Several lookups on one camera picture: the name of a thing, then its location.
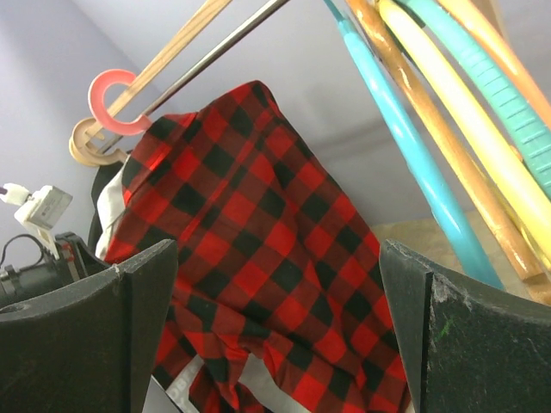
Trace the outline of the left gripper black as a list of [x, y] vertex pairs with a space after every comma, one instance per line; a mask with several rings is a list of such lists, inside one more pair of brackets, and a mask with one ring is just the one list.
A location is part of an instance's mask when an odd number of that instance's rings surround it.
[[42, 243], [47, 251], [44, 264], [46, 284], [71, 284], [102, 272], [108, 264], [98, 259], [73, 232], [53, 236], [42, 232]]

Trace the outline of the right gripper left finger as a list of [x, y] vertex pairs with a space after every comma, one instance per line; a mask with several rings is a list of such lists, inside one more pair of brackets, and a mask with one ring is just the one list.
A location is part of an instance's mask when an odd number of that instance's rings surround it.
[[1, 307], [2, 411], [142, 411], [176, 270], [176, 243], [163, 240]]

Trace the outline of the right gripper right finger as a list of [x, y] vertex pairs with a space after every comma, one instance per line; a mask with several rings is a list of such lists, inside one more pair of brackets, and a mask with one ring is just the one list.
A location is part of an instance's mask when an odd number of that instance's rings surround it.
[[550, 308], [387, 240], [381, 277], [417, 412], [548, 412]]

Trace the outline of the red black plaid shirt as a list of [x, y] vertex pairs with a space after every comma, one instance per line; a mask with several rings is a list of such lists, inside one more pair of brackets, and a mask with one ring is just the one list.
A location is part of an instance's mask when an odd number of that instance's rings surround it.
[[194, 408], [265, 412], [244, 381], [246, 362], [260, 361], [311, 412], [406, 409], [378, 241], [263, 83], [154, 121], [121, 186], [106, 262], [177, 243], [161, 386], [198, 361]]

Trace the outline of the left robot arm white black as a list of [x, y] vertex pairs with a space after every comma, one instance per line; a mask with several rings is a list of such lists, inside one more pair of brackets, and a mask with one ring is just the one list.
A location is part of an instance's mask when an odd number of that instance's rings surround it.
[[59, 258], [42, 246], [38, 262], [24, 268], [7, 265], [1, 270], [2, 308], [66, 287], [108, 267], [72, 232], [57, 235], [54, 246]]

